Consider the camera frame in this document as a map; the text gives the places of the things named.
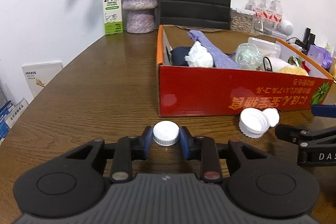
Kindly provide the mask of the white bottle cap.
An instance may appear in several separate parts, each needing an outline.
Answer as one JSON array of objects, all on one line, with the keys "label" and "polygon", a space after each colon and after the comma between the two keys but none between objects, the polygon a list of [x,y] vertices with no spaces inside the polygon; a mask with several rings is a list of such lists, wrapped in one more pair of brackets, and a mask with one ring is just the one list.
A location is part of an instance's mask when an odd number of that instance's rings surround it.
[{"label": "white bottle cap", "polygon": [[171,121],[158,122],[153,127],[153,139],[164,147],[174,145],[179,141],[179,126]]}]

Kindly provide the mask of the red artificial rose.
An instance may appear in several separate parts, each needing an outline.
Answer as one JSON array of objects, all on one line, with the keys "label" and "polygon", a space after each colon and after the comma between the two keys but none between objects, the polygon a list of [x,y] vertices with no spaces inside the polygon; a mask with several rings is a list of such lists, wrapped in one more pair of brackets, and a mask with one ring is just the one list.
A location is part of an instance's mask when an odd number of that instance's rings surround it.
[{"label": "red artificial rose", "polygon": [[290,65],[295,65],[297,67],[300,67],[306,71],[307,74],[310,73],[311,69],[309,69],[305,63],[305,60],[303,60],[301,57],[296,56],[290,56],[288,59],[288,63]]}]

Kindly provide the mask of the purple tissue pack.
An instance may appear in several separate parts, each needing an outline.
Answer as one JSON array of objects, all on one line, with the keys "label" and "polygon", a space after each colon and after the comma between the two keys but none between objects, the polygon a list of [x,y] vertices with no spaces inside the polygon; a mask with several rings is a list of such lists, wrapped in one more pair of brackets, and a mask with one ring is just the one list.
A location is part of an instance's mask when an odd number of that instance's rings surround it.
[{"label": "purple tissue pack", "polygon": [[307,56],[327,71],[333,63],[333,58],[328,50],[313,44],[310,45]]}]

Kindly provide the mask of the small white cap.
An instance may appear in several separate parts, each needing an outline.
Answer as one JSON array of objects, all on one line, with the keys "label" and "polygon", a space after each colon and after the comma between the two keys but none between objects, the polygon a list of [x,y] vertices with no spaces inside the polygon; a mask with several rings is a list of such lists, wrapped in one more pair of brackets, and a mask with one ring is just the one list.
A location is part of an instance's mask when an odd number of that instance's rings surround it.
[{"label": "small white cap", "polygon": [[264,116],[267,118],[270,127],[276,127],[280,121],[280,115],[276,108],[267,108],[262,111]]}]

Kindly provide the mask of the large white ribbed lid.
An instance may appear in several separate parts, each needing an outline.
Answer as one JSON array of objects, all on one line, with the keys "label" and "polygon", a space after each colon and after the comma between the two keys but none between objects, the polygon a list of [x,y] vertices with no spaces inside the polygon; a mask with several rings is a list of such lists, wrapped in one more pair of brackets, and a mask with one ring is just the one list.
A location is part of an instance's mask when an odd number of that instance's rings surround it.
[{"label": "large white ribbed lid", "polygon": [[246,108],[240,113],[239,129],[245,136],[258,139],[269,128],[269,121],[262,111],[255,108]]}]

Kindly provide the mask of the red orange cardboard box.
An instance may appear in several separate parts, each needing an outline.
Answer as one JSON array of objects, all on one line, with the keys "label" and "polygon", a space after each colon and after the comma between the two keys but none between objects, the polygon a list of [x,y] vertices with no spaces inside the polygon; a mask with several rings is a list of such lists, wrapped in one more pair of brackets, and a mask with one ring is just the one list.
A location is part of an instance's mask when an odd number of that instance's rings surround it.
[{"label": "red orange cardboard box", "polygon": [[320,105],[333,85],[332,76],[315,61],[280,39],[281,57],[299,56],[310,69],[308,76],[224,68],[174,66],[171,50],[192,46],[186,28],[161,25],[157,38],[159,115],[197,117],[239,114],[248,107],[280,111],[306,110]]}]

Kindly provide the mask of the yellow white plush toy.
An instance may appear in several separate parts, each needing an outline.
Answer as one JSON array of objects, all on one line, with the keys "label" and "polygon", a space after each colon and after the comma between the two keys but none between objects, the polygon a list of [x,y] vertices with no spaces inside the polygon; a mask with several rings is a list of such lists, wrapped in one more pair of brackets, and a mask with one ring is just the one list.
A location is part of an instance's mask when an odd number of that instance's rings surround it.
[{"label": "yellow white plush toy", "polygon": [[308,76],[309,74],[300,67],[295,65],[290,65],[282,59],[276,57],[263,57],[263,60],[260,65],[262,71],[267,72],[276,72],[276,73],[286,73],[290,75],[298,76]]}]

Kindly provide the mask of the translucent plastic container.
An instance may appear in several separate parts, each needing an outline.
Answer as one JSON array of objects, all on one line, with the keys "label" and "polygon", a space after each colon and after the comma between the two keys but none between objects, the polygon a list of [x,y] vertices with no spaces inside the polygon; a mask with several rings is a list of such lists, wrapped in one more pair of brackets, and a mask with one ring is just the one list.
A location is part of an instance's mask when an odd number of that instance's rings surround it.
[{"label": "translucent plastic container", "polygon": [[267,40],[258,39],[254,37],[248,38],[248,43],[254,44],[259,52],[261,53],[262,57],[280,57],[281,47],[273,42],[269,42]]}]

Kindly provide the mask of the purple knitted cloth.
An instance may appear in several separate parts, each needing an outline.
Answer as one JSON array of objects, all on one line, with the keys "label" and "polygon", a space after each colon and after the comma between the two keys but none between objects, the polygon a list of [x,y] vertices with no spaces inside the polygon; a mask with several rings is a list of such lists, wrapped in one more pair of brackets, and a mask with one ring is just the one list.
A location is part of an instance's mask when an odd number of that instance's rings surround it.
[{"label": "purple knitted cloth", "polygon": [[190,30],[188,35],[194,42],[199,41],[202,46],[207,48],[214,60],[213,67],[221,69],[240,69],[240,67],[230,57],[228,57],[227,54],[215,46],[203,32]]}]

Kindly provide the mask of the white crumpled tissue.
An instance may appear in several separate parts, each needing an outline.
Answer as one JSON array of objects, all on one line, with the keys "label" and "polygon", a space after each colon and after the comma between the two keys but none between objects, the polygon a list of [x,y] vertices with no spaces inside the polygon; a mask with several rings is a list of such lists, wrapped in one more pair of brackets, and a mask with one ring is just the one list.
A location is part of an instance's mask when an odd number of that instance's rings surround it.
[{"label": "white crumpled tissue", "polygon": [[199,41],[196,41],[190,48],[185,61],[189,67],[212,68],[214,66],[213,57]]}]

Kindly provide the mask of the white round speaker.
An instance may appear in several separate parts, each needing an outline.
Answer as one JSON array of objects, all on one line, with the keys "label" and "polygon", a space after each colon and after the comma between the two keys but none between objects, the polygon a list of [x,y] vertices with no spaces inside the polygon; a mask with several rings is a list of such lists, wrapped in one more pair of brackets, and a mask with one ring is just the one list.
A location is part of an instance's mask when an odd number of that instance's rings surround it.
[{"label": "white round speaker", "polygon": [[289,20],[284,19],[277,30],[286,36],[290,36],[293,33],[293,24]]}]

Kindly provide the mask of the iridescent clear ball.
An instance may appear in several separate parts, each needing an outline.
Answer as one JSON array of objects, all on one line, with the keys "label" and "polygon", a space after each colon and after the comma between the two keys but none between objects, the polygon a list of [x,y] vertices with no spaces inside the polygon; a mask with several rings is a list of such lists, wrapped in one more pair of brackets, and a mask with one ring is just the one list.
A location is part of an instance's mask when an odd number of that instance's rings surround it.
[{"label": "iridescent clear ball", "polygon": [[259,49],[253,43],[242,43],[236,48],[234,61],[241,69],[256,71],[262,60]]}]

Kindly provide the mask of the dark navy pouch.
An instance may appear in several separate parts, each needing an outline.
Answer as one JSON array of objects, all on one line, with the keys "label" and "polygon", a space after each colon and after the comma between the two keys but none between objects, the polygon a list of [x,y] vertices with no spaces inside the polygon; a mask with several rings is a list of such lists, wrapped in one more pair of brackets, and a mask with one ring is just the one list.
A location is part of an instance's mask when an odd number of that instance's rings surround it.
[{"label": "dark navy pouch", "polygon": [[185,57],[189,55],[191,47],[176,47],[171,50],[171,62],[173,66],[188,67]]}]

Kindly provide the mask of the water bottle right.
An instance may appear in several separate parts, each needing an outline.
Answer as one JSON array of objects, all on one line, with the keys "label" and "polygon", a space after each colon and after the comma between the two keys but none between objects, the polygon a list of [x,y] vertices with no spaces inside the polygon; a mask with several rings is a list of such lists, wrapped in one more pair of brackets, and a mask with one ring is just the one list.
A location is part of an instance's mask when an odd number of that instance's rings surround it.
[{"label": "water bottle right", "polygon": [[281,0],[273,0],[270,8],[272,10],[273,29],[276,29],[282,22],[283,8]]}]

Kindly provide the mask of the water bottle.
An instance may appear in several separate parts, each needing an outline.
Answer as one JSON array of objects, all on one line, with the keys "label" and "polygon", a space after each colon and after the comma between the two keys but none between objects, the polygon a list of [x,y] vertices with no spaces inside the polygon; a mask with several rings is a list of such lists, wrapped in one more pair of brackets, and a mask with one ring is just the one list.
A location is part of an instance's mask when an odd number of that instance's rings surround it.
[{"label": "water bottle", "polygon": [[262,0],[262,22],[263,28],[272,28],[272,15],[273,11],[271,9],[271,0]]},{"label": "water bottle", "polygon": [[273,0],[270,8],[272,10],[273,29],[276,29],[282,22],[283,8],[281,0]]},{"label": "water bottle", "polygon": [[263,2],[262,0],[248,0],[245,9],[254,11],[255,16],[260,18],[263,12]]}]

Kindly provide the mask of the white booklet on floor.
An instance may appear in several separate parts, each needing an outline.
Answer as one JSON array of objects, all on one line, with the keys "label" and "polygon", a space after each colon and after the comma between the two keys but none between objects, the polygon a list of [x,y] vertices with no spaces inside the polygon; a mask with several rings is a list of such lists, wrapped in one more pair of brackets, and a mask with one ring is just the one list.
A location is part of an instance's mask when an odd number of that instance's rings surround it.
[{"label": "white booklet on floor", "polygon": [[22,71],[32,96],[35,98],[62,69],[61,62],[23,65]]}]

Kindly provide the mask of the water bottle middle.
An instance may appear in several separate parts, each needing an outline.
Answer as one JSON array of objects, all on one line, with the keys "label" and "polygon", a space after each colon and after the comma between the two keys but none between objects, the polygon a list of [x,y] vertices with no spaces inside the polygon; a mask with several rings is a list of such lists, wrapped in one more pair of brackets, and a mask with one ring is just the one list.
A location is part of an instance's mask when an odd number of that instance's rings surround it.
[{"label": "water bottle middle", "polygon": [[262,22],[263,28],[272,28],[272,15],[273,11],[271,9],[271,0],[262,0]]}]

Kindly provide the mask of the clear container with snacks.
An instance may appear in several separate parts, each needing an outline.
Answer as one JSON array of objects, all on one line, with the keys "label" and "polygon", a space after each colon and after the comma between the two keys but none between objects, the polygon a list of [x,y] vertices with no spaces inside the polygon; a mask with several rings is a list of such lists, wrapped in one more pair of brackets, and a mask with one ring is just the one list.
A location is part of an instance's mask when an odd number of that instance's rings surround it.
[{"label": "clear container with snacks", "polygon": [[251,32],[255,12],[240,8],[231,8],[230,30],[240,32]]}]

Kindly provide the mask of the water bottle left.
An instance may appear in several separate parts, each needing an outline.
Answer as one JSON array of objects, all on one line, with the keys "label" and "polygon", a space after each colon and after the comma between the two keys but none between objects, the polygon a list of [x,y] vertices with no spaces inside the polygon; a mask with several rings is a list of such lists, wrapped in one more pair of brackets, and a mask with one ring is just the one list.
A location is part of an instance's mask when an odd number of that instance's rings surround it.
[{"label": "water bottle left", "polygon": [[263,2],[262,0],[248,0],[245,9],[254,11],[255,16],[260,18],[263,12]]}]

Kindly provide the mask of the purple ceramic vase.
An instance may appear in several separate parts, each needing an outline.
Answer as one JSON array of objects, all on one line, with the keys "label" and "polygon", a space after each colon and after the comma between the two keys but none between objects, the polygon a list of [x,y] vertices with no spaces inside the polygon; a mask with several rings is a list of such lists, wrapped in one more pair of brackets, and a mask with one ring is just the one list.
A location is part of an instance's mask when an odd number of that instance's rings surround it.
[{"label": "purple ceramic vase", "polygon": [[146,34],[154,31],[157,0],[122,0],[126,11],[126,31],[130,34]]}]

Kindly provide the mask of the white green milk carton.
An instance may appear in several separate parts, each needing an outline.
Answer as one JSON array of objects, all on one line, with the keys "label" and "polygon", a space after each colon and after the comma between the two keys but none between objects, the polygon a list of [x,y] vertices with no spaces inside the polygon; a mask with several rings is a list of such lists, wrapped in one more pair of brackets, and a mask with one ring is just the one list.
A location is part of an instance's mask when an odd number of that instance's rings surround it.
[{"label": "white green milk carton", "polygon": [[122,0],[102,0],[106,35],[123,33]]}]

